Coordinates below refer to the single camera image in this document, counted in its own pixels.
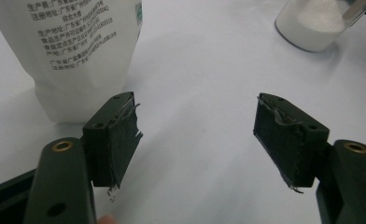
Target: white powder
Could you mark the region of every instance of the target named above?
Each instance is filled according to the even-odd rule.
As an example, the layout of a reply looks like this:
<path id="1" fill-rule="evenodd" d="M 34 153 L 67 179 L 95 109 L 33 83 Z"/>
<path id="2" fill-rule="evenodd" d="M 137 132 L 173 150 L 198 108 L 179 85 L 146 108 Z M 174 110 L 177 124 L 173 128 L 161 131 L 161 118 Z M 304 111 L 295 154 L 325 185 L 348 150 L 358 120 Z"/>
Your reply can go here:
<path id="1" fill-rule="evenodd" d="M 290 0 L 276 18 L 279 32 L 309 51 L 325 49 L 344 29 L 336 0 Z"/>

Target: brass insert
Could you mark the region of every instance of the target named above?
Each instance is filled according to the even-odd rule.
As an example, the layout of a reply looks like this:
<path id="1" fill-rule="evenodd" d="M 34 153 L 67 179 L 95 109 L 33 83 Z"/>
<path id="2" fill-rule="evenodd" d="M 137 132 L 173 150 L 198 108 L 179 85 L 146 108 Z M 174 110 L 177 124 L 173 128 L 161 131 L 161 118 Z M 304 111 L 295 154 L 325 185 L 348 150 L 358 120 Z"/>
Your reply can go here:
<path id="1" fill-rule="evenodd" d="M 72 146 L 73 146 L 72 142 L 62 141 L 52 146 L 52 150 L 55 152 L 63 152 L 66 151 L 67 149 L 70 149 Z"/>
<path id="2" fill-rule="evenodd" d="M 357 143 L 345 143 L 344 147 L 348 150 L 351 150 L 356 153 L 365 154 L 366 153 L 366 147 Z"/>

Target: white bag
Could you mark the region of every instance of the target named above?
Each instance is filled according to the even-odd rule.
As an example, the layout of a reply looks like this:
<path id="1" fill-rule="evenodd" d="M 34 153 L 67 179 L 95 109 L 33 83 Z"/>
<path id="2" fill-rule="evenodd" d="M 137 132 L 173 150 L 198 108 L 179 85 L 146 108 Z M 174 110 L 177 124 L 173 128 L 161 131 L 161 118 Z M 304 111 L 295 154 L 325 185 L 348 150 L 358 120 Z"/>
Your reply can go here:
<path id="1" fill-rule="evenodd" d="M 0 0 L 0 30 L 55 122 L 86 122 L 121 92 L 141 25 L 141 0 Z"/>

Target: finger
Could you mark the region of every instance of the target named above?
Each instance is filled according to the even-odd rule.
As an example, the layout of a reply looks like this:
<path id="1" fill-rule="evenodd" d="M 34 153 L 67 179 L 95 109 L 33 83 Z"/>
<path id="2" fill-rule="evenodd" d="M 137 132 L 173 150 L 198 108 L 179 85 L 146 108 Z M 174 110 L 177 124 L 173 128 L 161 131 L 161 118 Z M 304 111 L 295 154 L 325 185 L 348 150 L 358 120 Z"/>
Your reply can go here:
<path id="1" fill-rule="evenodd" d="M 98 224 L 119 224 L 111 215 L 107 215 L 98 219 Z"/>

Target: white tabletop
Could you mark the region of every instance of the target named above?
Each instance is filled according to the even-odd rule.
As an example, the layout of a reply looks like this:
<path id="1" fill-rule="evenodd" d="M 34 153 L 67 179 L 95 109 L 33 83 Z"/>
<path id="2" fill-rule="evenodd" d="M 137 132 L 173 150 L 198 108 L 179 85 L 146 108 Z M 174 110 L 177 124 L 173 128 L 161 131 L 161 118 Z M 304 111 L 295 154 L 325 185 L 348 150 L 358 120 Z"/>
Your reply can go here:
<path id="1" fill-rule="evenodd" d="M 253 136 L 260 92 L 279 95 L 366 144 L 366 16 L 327 50 L 296 49 L 274 27 L 285 1 L 147 0 L 125 91 L 144 137 L 97 214 L 135 223 L 320 223 L 315 190 L 289 189 Z M 48 121 L 0 33 L 0 183 L 34 169 L 44 145 L 81 136 Z"/>

